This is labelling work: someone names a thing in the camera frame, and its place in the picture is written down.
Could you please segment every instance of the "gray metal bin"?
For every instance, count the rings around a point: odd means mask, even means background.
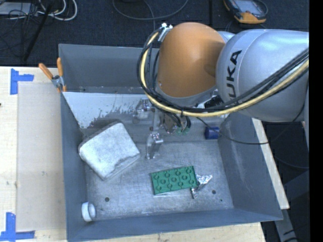
[[[129,107],[125,100],[136,104],[145,97],[136,76],[140,53],[140,48],[130,47],[59,45],[68,89],[61,95],[68,241],[281,220],[260,146],[225,137],[206,140],[205,126],[197,119],[192,119],[187,136],[165,136],[158,157],[148,160],[142,156],[114,179],[101,180],[82,161],[77,149],[83,139],[116,119],[125,124],[144,154],[150,118],[134,124],[131,111],[122,111]],[[105,110],[120,97],[124,100],[120,100],[119,111]],[[233,113],[205,121],[221,126],[233,139],[259,142],[247,116]],[[212,175],[197,198],[189,190],[153,194],[149,173],[188,165],[197,174]],[[92,222],[85,222],[81,214],[82,204],[88,201],[97,210]]]

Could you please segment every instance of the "black floor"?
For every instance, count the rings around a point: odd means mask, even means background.
[[[10,2],[30,2],[37,0],[8,0]],[[50,0],[41,0],[47,5]],[[0,66],[36,67],[45,63],[56,67],[58,44],[86,44],[103,46],[142,47],[154,25],[163,22],[177,25],[194,21],[207,24],[216,30],[238,33],[245,30],[233,21],[225,9],[223,0],[187,0],[185,7],[170,17],[152,20],[134,20],[116,11],[135,18],[154,17],[173,14],[186,0],[145,0],[145,2],[124,3],[120,0],[75,0],[77,16],[70,21],[60,21],[48,17],[34,44],[43,15],[29,14],[23,19],[9,19],[10,15],[0,16]],[[309,0],[262,0],[268,7],[267,21],[259,28],[289,29],[309,31]],[[62,8],[62,0],[56,0],[53,8]],[[67,1],[68,18],[75,12],[71,0]],[[269,138],[281,134],[280,139],[271,143],[283,184],[308,170],[309,156],[300,123],[264,123]],[[310,241],[309,193],[293,198],[290,202],[289,216],[299,241]],[[275,224],[262,223],[267,241],[279,241]]]

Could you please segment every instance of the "wooden table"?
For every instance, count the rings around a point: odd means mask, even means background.
[[[13,67],[19,74],[33,74],[34,80],[30,82],[30,85],[37,90],[37,84],[50,83],[50,80],[43,74],[39,68],[22,68]],[[54,75],[58,74],[57,69],[50,69]],[[5,229],[6,212],[16,213],[16,198],[17,198],[17,131],[18,131],[18,94],[10,95],[10,71],[11,67],[0,67],[0,116],[1,116],[1,128],[0,128],[0,231]],[[262,125],[259,122],[255,122],[258,125],[258,132],[263,141],[266,140]],[[279,202],[282,209],[288,208],[288,201],[285,193],[281,193],[283,186],[279,178],[276,166],[274,164],[270,148],[268,145],[262,145],[263,150],[267,150],[267,164],[270,164],[270,172],[274,184],[276,184],[276,193],[279,196]],[[66,240],[66,231],[61,229],[47,229],[36,230],[35,238],[32,241],[59,241]],[[164,241],[164,242],[181,242],[181,241],[225,241],[225,242],[260,242],[265,241],[264,235],[261,229],[260,223],[231,225],[214,228],[203,228],[189,231],[178,231],[162,234],[151,234],[133,237],[124,237],[105,240],[109,242],[123,242],[123,241]]]

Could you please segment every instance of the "white cable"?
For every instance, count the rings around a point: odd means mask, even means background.
[[[59,17],[56,17],[55,15],[50,15],[50,16],[54,17],[54,19],[60,20],[60,21],[70,21],[70,20],[74,19],[77,16],[77,4],[76,4],[75,0],[72,0],[72,1],[73,1],[73,4],[74,4],[75,12],[70,18],[59,18]]]
[[[45,6],[42,4],[42,2],[41,2],[41,0],[38,0],[39,1],[39,3],[40,3],[40,6],[43,8],[43,10],[44,11],[46,11],[46,8],[45,8]],[[65,9],[66,9],[66,1],[65,0],[62,0],[63,1],[63,3],[64,3],[64,6],[63,6],[63,9],[60,11],[60,12],[58,12],[58,13],[50,13],[49,15],[59,15],[59,14],[61,14],[61,13],[63,13],[64,11],[65,11]],[[39,14],[45,14],[45,12],[41,12],[41,11],[37,11]]]
[[[38,0],[38,1],[39,1],[39,3],[40,3],[41,7],[44,9],[44,11],[46,11],[46,8],[45,8],[45,6],[42,4],[41,0]],[[71,17],[69,17],[69,18],[60,18],[60,17],[57,17],[57,15],[59,15],[59,14],[63,13],[63,12],[66,10],[66,7],[67,7],[67,6],[66,6],[66,1],[65,1],[65,0],[63,0],[63,2],[64,2],[64,8],[63,8],[60,12],[58,12],[58,13],[50,13],[48,16],[51,16],[51,17],[53,17],[54,19],[59,20],[59,21],[70,21],[70,20],[74,19],[74,18],[76,17],[76,15],[77,15],[77,4],[76,4],[76,1],[75,1],[75,0],[72,0],[73,5],[74,5],[74,8],[75,8],[75,11],[74,11],[73,16],[71,16]]]

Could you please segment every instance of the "wooden board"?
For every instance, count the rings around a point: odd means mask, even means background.
[[[0,231],[5,228],[5,213],[12,212],[16,214],[16,197],[17,188],[19,184],[17,180],[17,145],[18,135],[18,96],[10,95],[10,67],[0,67],[0,116],[2,119],[2,127],[0,129],[0,148],[2,155],[0,157]],[[37,93],[37,84],[50,83],[47,77],[39,68],[20,68],[15,67],[20,74],[34,74],[34,81],[28,83],[34,88]],[[57,74],[57,69],[50,69],[54,75]],[[42,111],[39,110],[39,118],[41,118]],[[43,197],[38,198],[37,203],[46,205],[46,200]],[[33,226],[33,214],[30,213],[30,227]],[[59,241],[65,240],[65,229],[49,228],[46,230],[37,230],[34,239],[29,241]],[[264,242],[264,236],[260,223],[231,225],[215,228],[203,228],[197,230],[170,232],[163,234],[143,235],[135,237],[124,237],[109,240],[99,240],[109,242],[139,242],[139,241],[167,241],[167,242],[181,242],[181,241],[223,241],[223,242]]]

